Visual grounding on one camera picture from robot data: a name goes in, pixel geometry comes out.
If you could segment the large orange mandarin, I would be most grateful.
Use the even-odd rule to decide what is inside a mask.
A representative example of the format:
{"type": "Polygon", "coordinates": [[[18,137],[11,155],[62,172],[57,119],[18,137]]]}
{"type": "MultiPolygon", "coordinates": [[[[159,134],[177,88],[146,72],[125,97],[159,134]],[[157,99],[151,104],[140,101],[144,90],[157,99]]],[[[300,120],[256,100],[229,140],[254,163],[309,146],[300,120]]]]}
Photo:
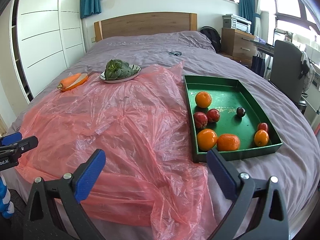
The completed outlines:
{"type": "Polygon", "coordinates": [[[218,151],[236,151],[240,148],[240,139],[234,134],[222,134],[217,139],[218,151]]]}

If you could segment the red fruit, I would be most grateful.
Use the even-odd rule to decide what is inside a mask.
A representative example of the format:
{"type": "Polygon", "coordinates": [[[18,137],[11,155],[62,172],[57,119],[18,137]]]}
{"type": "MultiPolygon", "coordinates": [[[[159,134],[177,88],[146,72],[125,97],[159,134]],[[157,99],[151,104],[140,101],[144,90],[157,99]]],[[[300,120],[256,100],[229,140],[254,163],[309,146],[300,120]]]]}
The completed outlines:
{"type": "Polygon", "coordinates": [[[216,123],[220,120],[220,112],[215,108],[210,109],[206,113],[206,116],[209,123],[213,123],[213,122],[216,123]]]}
{"type": "Polygon", "coordinates": [[[265,122],[261,122],[258,127],[257,127],[257,130],[264,130],[265,132],[268,133],[268,124],[265,123],[265,122]]]}
{"type": "Polygon", "coordinates": [[[204,129],[208,124],[208,118],[203,112],[195,112],[193,114],[195,127],[198,129],[204,129]]]}

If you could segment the dark purple plum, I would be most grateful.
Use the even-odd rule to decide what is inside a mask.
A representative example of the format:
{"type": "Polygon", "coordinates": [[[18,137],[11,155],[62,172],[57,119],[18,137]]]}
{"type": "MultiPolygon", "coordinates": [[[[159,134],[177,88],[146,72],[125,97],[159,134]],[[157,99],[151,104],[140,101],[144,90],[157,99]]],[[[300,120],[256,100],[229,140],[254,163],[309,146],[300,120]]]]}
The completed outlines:
{"type": "Polygon", "coordinates": [[[246,114],[246,110],[243,107],[238,107],[236,109],[236,115],[240,118],[243,118],[246,114]]]}

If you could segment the orange carrot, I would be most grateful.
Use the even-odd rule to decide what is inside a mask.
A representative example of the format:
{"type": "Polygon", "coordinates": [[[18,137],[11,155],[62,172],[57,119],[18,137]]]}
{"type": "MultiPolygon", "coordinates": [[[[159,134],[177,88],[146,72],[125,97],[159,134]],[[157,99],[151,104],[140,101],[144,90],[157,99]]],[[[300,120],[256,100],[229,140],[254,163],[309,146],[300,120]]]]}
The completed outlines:
{"type": "Polygon", "coordinates": [[[72,76],[66,77],[62,79],[59,84],[57,85],[57,89],[65,89],[68,88],[71,84],[73,84],[79,77],[81,73],[76,73],[72,76]]]}

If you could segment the orange oval dish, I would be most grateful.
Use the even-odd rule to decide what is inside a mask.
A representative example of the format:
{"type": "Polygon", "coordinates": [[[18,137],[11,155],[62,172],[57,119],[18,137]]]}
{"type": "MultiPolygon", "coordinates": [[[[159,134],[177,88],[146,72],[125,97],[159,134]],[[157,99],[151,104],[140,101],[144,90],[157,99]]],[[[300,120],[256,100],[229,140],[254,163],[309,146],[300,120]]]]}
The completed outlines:
{"type": "Polygon", "coordinates": [[[73,84],[71,84],[68,88],[60,89],[60,90],[61,90],[61,92],[66,92],[66,91],[72,90],[72,89],[84,84],[87,81],[87,79],[88,79],[88,74],[81,73],[81,76],[73,84]]]}

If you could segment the pink plastic sheet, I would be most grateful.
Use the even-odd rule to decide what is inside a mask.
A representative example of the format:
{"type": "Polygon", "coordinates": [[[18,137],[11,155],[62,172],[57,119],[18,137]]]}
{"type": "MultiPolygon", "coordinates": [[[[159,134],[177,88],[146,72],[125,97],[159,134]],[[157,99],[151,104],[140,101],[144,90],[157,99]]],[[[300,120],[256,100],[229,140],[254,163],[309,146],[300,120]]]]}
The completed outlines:
{"type": "Polygon", "coordinates": [[[73,172],[96,150],[105,166],[83,207],[101,228],[147,226],[152,239],[205,239],[216,227],[208,171],[191,161],[181,63],[151,65],[107,84],[98,73],[68,92],[51,92],[20,131],[39,144],[17,172],[25,181],[73,172]]]}

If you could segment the white patterned plate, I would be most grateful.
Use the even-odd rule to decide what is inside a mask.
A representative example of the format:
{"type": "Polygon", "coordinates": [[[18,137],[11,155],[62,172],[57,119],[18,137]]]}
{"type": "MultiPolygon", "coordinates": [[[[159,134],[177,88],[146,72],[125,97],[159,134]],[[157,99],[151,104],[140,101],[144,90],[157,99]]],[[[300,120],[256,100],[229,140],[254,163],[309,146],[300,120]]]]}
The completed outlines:
{"type": "Polygon", "coordinates": [[[105,73],[102,72],[100,74],[100,79],[103,80],[105,83],[121,83],[121,82],[126,82],[126,81],[129,81],[129,80],[132,80],[134,79],[135,77],[137,77],[142,68],[141,66],[139,65],[136,65],[136,64],[129,64],[129,67],[133,70],[133,75],[131,75],[130,77],[127,77],[127,78],[123,78],[123,79],[116,79],[116,80],[106,80],[105,79],[105,73]]]}

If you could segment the white wardrobe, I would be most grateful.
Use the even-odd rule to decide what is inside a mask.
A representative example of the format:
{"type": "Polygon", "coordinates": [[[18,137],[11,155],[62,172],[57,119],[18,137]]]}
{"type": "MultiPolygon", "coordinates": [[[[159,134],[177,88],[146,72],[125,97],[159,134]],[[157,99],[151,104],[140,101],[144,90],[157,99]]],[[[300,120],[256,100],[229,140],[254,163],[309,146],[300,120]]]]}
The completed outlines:
{"type": "Polygon", "coordinates": [[[80,0],[18,0],[16,37],[31,101],[85,54],[80,0]]]}

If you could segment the green leafy vegetable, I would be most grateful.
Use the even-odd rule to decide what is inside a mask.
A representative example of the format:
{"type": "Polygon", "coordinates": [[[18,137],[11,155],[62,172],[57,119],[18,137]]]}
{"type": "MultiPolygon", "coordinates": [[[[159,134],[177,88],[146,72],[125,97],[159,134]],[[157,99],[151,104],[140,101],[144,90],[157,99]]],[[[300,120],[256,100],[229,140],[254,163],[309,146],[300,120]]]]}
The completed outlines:
{"type": "Polygon", "coordinates": [[[127,62],[115,59],[108,61],[104,75],[106,80],[120,80],[131,77],[133,70],[127,62]]]}

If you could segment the grey office chair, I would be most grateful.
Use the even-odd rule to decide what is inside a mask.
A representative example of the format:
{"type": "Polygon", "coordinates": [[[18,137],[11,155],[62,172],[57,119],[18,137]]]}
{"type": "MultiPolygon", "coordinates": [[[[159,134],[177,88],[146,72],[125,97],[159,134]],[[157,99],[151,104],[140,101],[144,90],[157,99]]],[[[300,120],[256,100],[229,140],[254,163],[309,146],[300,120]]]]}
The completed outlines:
{"type": "Polygon", "coordinates": [[[288,41],[276,40],[269,82],[286,95],[305,113],[306,101],[303,99],[303,86],[306,65],[302,63],[303,52],[288,41]]]}

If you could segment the dark glasses on bed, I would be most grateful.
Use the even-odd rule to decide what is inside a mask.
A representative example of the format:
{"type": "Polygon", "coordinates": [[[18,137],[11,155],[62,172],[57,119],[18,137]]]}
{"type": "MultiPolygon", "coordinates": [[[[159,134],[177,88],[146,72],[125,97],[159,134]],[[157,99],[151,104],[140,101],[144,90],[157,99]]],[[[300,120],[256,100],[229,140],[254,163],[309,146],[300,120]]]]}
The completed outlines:
{"type": "Polygon", "coordinates": [[[169,52],[169,55],[181,56],[182,53],[180,51],[171,51],[171,52],[169,52]]]}

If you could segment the wooden nightstand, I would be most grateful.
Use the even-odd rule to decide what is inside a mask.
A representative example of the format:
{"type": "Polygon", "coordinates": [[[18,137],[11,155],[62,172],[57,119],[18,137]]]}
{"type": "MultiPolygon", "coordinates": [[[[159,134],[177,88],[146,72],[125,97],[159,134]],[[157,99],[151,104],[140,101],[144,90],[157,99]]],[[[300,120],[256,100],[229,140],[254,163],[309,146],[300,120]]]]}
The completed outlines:
{"type": "Polygon", "coordinates": [[[238,29],[222,28],[221,54],[251,69],[257,48],[254,36],[238,29]]]}

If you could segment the wooden headboard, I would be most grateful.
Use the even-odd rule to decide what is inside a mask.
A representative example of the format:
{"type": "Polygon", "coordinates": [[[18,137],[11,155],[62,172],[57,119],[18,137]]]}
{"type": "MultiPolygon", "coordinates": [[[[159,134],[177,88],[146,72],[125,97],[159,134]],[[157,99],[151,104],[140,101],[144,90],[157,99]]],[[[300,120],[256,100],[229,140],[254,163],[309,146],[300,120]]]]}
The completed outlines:
{"type": "Polygon", "coordinates": [[[197,31],[197,14],[187,12],[145,12],[94,22],[95,41],[116,36],[155,35],[197,31]]]}

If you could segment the desk with clutter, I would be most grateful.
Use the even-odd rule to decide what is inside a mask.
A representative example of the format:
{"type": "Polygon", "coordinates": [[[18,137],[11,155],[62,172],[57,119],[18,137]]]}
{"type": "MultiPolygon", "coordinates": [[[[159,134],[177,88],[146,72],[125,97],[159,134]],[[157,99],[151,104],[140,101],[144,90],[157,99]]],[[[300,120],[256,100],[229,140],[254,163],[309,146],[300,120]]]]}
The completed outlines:
{"type": "Polygon", "coordinates": [[[292,39],[293,39],[292,32],[275,28],[273,31],[273,40],[272,40],[271,44],[267,43],[266,41],[264,41],[263,39],[261,39],[257,36],[254,38],[254,40],[251,40],[251,42],[257,48],[257,51],[265,53],[269,56],[273,56],[274,55],[274,45],[275,45],[276,40],[292,42],[292,39]]]}

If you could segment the right teal curtain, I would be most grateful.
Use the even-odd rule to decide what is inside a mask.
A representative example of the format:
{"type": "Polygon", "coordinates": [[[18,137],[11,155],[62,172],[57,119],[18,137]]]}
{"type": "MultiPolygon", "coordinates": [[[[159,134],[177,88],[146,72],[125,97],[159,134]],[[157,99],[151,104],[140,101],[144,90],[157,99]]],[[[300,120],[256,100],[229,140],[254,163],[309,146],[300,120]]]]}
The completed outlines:
{"type": "Polygon", "coordinates": [[[261,36],[260,0],[239,0],[239,14],[241,17],[251,21],[250,33],[255,36],[261,36]]]}

